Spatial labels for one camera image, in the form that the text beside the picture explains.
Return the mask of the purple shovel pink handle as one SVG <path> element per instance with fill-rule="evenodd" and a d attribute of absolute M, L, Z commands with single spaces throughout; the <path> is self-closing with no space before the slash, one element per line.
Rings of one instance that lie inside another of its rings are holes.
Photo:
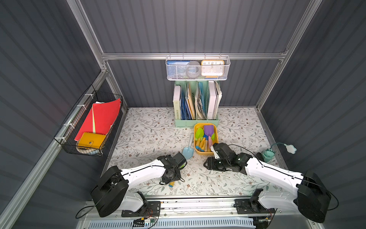
<path fill-rule="evenodd" d="M 212 135 L 214 134 L 214 126 L 213 125 L 205 125 L 204 126 L 204 135 L 206 136 L 207 141 L 207 152 L 211 152 L 211 147 L 213 145 Z"/>

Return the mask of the light green trowel wooden handle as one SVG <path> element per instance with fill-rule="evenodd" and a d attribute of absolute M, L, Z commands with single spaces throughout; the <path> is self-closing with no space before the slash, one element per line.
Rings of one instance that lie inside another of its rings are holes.
<path fill-rule="evenodd" d="M 203 143 L 204 143 L 204 130 L 201 127 L 199 127 L 195 133 L 195 149 L 200 152 L 203 152 L 204 151 L 202 149 Z"/>

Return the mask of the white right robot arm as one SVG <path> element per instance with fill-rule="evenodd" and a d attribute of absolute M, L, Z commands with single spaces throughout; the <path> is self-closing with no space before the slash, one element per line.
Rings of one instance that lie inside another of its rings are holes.
<path fill-rule="evenodd" d="M 323 223 L 331 209 L 331 192 L 313 172 L 293 172 L 277 168 L 259 160 L 251 151 L 235 153 L 228 144 L 214 143 L 204 166 L 208 170 L 237 172 L 258 177 L 280 188 L 282 191 L 256 189 L 246 208 L 255 213 L 270 209 L 283 209 L 301 213 L 317 223 Z"/>

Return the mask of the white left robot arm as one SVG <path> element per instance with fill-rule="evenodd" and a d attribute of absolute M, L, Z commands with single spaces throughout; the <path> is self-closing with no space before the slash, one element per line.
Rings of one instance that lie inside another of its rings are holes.
<path fill-rule="evenodd" d="M 186 158 L 181 154 L 160 156 L 156 160 L 131 169 L 110 167 L 99 178 L 91 197 L 101 218 L 117 210 L 133 212 L 138 215 L 151 214 L 148 201 L 142 192 L 131 192 L 137 185 L 159 178 L 160 185 L 173 181 L 183 181 L 181 170 L 186 166 Z"/>

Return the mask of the yellow plastic storage box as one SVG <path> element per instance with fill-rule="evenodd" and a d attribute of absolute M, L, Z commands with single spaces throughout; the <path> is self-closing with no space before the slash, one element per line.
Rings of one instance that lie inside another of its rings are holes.
<path fill-rule="evenodd" d="M 204 143 L 203 143 L 203 147 L 202 147 L 202 149 L 204 150 L 203 152 L 200 152 L 200 151 L 198 151 L 198 150 L 196 150 L 195 149 L 195 133 L 196 133 L 196 131 L 197 131 L 197 129 L 199 128 L 199 127 L 201 127 L 202 129 L 204 129 L 204 126 L 205 125 L 213 125 L 214 126 L 214 134 L 212 135 L 212 140 L 213 140 L 213 145 L 214 144 L 218 144 L 219 142 L 218 142 L 218 134 L 217 134 L 217 128 L 216 128 L 216 126 L 214 125 L 214 124 L 210 124 L 210 123 L 199 123 L 199 124 L 196 124 L 195 126 L 194 126 L 194 141 L 193 141 L 193 147 L 194 147 L 194 150 L 195 150 L 195 152 L 197 153 L 197 154 L 199 154 L 199 155 L 203 155 L 203 156 L 213 156 L 214 155 L 214 153 L 211 151 L 211 152 L 207 152 L 206 150 L 207 150 L 207 141 L 206 141 L 206 136 L 204 135 Z"/>

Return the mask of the blue box in basket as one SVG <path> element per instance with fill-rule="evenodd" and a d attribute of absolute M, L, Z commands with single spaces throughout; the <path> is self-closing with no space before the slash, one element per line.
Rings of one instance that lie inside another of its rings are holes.
<path fill-rule="evenodd" d="M 187 65 L 190 61 L 167 60 L 166 71 L 168 80 L 179 80 L 187 77 Z"/>

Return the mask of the floral patterned table mat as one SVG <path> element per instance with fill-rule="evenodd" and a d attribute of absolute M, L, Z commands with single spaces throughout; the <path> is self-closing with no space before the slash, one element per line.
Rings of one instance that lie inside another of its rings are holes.
<path fill-rule="evenodd" d="M 236 152 L 261 152 L 270 144 L 254 108 L 222 107 L 218 111 L 219 142 Z M 131 108 L 118 136 L 109 166 L 134 168 L 159 156 L 181 152 L 189 143 L 192 128 L 177 128 L 172 108 Z M 132 188 L 146 196 L 249 196 L 256 189 L 280 191 L 268 181 L 234 172 L 210 171 L 206 157 L 198 154 L 182 170 L 182 181 L 173 187 L 151 179 Z"/>

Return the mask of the white binder in organizer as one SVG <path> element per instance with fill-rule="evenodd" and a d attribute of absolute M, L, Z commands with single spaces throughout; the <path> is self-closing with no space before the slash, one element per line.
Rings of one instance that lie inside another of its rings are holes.
<path fill-rule="evenodd" d="M 207 107 L 207 119 L 214 119 L 214 110 L 217 99 L 217 90 L 214 81 L 208 82 L 208 107 Z"/>

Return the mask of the white book in organizer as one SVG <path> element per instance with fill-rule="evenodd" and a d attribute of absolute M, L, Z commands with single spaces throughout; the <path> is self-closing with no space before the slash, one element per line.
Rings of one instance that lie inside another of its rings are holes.
<path fill-rule="evenodd" d="M 176 120 L 181 120 L 181 86 L 175 85 L 173 91 L 173 108 Z"/>

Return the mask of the mint green file organizer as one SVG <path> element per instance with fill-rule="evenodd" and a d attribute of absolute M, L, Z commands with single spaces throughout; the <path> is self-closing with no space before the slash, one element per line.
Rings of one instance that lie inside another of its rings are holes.
<path fill-rule="evenodd" d="M 177 128 L 193 128 L 196 124 L 199 123 L 210 123 L 218 126 L 219 124 L 219 116 L 217 114 L 216 119 L 214 120 L 175 120 L 175 127 Z"/>

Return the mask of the red paper folder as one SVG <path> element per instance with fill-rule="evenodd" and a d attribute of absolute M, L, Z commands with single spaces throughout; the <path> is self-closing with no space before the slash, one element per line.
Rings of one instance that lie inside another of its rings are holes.
<path fill-rule="evenodd" d="M 94 103 L 75 137 L 79 141 L 84 132 L 106 135 L 114 124 L 121 108 L 121 99 L 107 103 Z"/>

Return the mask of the yellow wallet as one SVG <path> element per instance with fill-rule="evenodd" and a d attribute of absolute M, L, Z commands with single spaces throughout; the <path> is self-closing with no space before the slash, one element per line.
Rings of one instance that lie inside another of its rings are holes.
<path fill-rule="evenodd" d="M 100 148 L 106 139 L 106 135 L 84 132 L 77 143 L 82 148 Z"/>

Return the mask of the yellow alarm clock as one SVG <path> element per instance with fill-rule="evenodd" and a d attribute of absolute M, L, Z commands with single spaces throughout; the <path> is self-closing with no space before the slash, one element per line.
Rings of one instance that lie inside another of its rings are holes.
<path fill-rule="evenodd" d="M 201 74 L 205 77 L 220 77 L 224 75 L 224 60 L 202 60 Z"/>

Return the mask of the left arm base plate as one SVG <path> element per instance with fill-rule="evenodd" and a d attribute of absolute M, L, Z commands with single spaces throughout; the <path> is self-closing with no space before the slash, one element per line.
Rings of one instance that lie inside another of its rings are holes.
<path fill-rule="evenodd" d="M 121 217 L 158 217 L 160 216 L 161 202 L 160 201 L 148 201 L 144 203 L 137 211 L 123 210 Z"/>

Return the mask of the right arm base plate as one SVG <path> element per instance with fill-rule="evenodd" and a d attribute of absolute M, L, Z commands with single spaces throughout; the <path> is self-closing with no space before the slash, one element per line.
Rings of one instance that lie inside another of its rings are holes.
<path fill-rule="evenodd" d="M 266 209 L 258 201 L 251 202 L 248 198 L 239 198 L 234 200 L 233 207 L 238 214 L 273 214 L 275 209 Z"/>

